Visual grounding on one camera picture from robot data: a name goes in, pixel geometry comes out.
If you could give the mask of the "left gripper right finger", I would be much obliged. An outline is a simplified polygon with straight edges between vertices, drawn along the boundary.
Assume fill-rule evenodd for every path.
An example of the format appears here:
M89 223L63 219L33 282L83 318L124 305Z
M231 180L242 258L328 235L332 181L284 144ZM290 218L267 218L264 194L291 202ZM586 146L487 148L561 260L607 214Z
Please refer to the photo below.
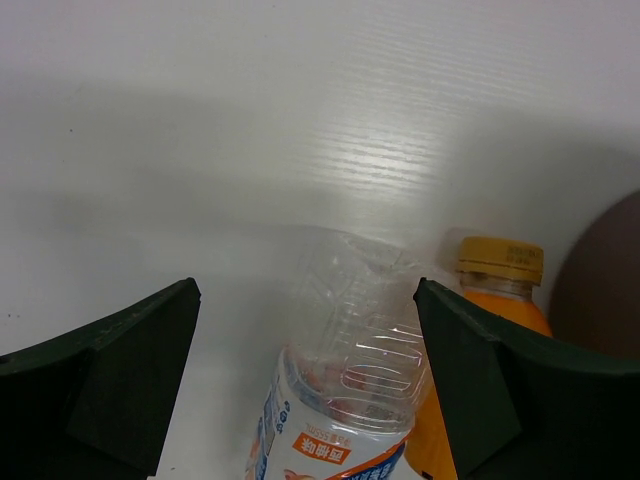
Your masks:
M440 283L414 295L461 479L635 479L639 364L550 338Z

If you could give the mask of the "clear bottle white blue label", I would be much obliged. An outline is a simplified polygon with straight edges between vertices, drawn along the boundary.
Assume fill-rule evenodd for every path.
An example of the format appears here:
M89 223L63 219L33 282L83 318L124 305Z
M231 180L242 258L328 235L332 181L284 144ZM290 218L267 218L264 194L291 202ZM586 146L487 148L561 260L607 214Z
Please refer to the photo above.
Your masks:
M389 479L428 381L405 250L342 231L299 265L247 479Z

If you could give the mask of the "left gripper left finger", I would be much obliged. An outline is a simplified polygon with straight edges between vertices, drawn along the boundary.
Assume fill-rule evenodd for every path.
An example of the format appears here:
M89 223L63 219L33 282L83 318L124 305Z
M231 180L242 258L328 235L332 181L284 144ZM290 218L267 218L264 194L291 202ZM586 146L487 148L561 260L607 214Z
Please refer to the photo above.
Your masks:
M186 278L2 355L2 478L156 475L200 304L196 281Z

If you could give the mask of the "orange juice bottle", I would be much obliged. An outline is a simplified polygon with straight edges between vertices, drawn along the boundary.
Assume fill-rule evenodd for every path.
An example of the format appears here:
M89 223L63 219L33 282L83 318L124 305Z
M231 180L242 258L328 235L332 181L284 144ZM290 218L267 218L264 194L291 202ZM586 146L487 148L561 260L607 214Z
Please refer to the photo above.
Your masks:
M544 272L541 247L511 239L467 236L458 249L456 272L465 299L542 335L552 335L545 315L533 301L533 290L541 285ZM425 479L457 477L434 386L417 411L405 458Z

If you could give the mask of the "brown plastic bin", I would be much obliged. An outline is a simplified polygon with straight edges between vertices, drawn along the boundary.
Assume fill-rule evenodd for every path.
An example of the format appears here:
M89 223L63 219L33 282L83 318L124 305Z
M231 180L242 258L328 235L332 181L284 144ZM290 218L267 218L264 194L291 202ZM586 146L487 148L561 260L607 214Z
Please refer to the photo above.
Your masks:
M618 358L639 358L639 193L622 198L581 234L555 280L555 338Z

